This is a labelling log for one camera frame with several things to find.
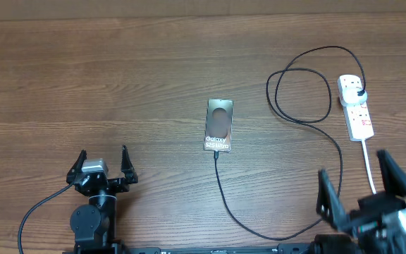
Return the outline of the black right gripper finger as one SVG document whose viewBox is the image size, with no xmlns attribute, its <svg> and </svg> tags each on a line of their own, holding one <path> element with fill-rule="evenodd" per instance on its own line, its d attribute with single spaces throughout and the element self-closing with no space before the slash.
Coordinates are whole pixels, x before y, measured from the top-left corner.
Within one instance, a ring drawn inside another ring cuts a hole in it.
<svg viewBox="0 0 406 254">
<path fill-rule="evenodd" d="M 337 231 L 350 230 L 350 218 L 340 201 L 325 169 L 318 172 L 319 192 L 316 213 Z"/>
<path fill-rule="evenodd" d="M 406 197 L 406 173 L 387 150 L 378 150 L 377 157 L 381 170 L 383 186 L 387 194 Z"/>
</svg>

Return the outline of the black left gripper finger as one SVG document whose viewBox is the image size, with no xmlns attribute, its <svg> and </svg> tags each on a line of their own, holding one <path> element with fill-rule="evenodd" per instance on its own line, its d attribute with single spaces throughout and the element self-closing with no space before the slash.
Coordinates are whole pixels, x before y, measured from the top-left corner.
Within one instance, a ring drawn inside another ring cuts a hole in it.
<svg viewBox="0 0 406 254">
<path fill-rule="evenodd" d="M 66 183 L 72 184 L 72 182 L 74 182 L 76 176 L 82 172 L 82 165 L 86 159 L 87 152 L 85 150 L 81 150 L 77 160 L 66 175 Z"/>
<path fill-rule="evenodd" d="M 128 184 L 138 183 L 138 175 L 130 160 L 128 149 L 125 145 L 122 146 L 121 172 L 124 174 Z"/>
</svg>

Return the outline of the Galaxy smartphone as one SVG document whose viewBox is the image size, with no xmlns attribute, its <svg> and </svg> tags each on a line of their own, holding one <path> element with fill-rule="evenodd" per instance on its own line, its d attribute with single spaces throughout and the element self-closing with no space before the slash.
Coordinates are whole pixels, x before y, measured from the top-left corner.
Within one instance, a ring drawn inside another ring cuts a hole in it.
<svg viewBox="0 0 406 254">
<path fill-rule="evenodd" d="M 230 152 L 233 100 L 209 99 L 204 133 L 205 150 Z"/>
</svg>

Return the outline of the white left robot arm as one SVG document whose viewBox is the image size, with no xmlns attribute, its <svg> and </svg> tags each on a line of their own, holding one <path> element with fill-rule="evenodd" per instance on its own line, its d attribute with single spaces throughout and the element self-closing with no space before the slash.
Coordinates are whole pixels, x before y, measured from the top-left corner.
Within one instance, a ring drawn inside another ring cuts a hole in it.
<svg viewBox="0 0 406 254">
<path fill-rule="evenodd" d="M 66 176 L 66 183 L 88 198 L 86 205 L 76 208 L 70 216 L 74 233 L 74 253 L 128 253 L 122 240 L 116 238 L 117 195 L 127 193 L 138 182 L 128 149 L 121 150 L 122 177 L 108 177 L 104 159 L 88 159 L 82 150 Z"/>
</svg>

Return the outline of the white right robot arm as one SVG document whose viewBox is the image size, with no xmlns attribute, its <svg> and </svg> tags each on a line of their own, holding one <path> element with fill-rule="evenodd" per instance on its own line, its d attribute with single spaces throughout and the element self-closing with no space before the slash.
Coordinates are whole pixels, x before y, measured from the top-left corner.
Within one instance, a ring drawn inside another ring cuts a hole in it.
<svg viewBox="0 0 406 254">
<path fill-rule="evenodd" d="M 346 212 L 325 170 L 319 171 L 316 213 L 337 234 L 319 234 L 310 254 L 406 254 L 406 173 L 386 150 L 377 152 L 385 190 Z"/>
</svg>

